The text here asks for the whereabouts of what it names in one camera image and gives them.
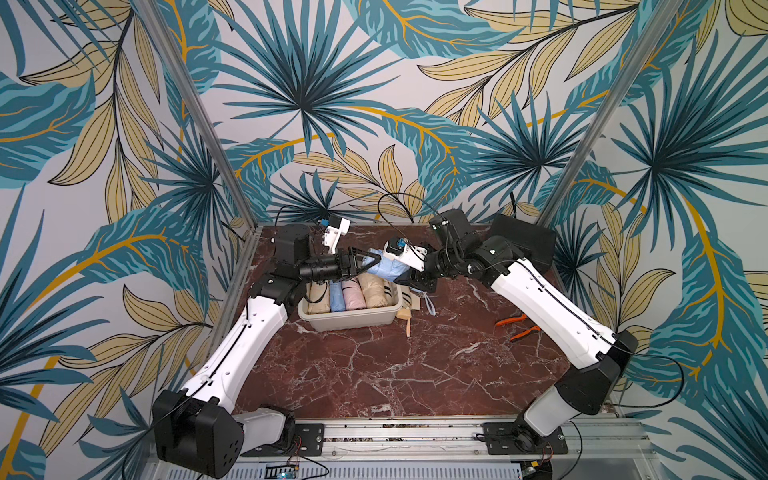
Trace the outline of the pink umbrella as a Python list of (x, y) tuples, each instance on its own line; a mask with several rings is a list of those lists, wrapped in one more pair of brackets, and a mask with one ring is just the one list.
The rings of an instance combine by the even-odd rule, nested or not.
[(357, 279), (344, 280), (342, 282), (346, 310), (363, 310), (367, 307), (362, 288)]

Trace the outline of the blue umbrella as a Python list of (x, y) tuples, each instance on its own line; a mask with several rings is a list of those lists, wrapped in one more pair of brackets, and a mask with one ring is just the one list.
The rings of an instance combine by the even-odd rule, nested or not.
[(331, 282), (329, 287), (330, 311), (333, 313), (344, 312), (346, 302), (344, 299), (343, 288), (340, 282)]
[[(365, 262), (365, 268), (366, 273), (370, 273), (383, 280), (388, 280), (391, 282), (395, 282), (395, 280), (403, 274), (408, 276), (412, 270), (412, 267), (406, 263), (403, 263), (397, 259), (390, 259), (386, 257), (382, 257), (376, 264), (373, 264), (373, 261), (368, 259)], [(411, 291), (413, 292), (413, 295), (419, 296), (421, 298), (420, 305), (426, 309), (428, 314), (435, 316), (436, 309), (434, 303), (429, 298), (429, 295), (425, 291), (416, 289), (415, 287), (411, 287)]]

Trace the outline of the tan umbrella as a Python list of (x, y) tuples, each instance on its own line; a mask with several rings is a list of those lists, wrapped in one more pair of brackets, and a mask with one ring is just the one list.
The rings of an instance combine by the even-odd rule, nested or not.
[(330, 307), (330, 287), (327, 282), (310, 283), (306, 293), (307, 314), (327, 314)]

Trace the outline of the blue umbrella back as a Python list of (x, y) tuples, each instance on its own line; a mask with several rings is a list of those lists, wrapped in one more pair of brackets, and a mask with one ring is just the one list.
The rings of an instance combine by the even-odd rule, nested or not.
[[(365, 262), (365, 268), (366, 273), (370, 273), (383, 280), (388, 280), (391, 282), (395, 282), (395, 280), (403, 274), (408, 276), (412, 270), (412, 267), (406, 263), (403, 263), (397, 259), (390, 259), (386, 257), (382, 257), (376, 264), (373, 264), (373, 261), (368, 259)], [(436, 309), (434, 303), (429, 298), (429, 295), (425, 291), (416, 289), (415, 287), (411, 287), (411, 291), (413, 292), (413, 295), (419, 296), (421, 298), (420, 305), (426, 309), (428, 314), (435, 316)]]

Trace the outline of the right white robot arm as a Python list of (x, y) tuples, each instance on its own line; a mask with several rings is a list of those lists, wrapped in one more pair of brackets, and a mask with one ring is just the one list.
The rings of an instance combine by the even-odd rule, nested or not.
[(429, 226), (438, 248), (389, 240), (385, 251), (408, 265), (400, 285), (432, 292), (438, 280), (464, 276), (502, 296), (548, 335), (570, 366), (533, 400), (502, 434), (486, 434), (491, 443), (535, 453), (550, 443), (563, 424), (600, 412), (638, 345), (630, 333), (617, 334), (576, 306), (545, 277), (552, 264), (552, 229), (497, 215), (481, 235), (458, 209), (434, 216)]

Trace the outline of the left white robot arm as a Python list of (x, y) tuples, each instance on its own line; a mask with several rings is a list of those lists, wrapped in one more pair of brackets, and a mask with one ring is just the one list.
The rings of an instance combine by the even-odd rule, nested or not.
[(328, 228), (325, 255), (311, 247), (311, 230), (292, 224), (277, 231), (270, 266), (252, 285), (245, 306), (215, 352), (177, 392), (162, 391), (152, 406), (157, 457), (202, 476), (221, 479), (241, 454), (269, 446), (291, 451), (295, 421), (276, 407), (234, 415), (252, 368), (312, 282), (341, 281), (381, 261), (378, 253), (336, 249), (339, 231)]

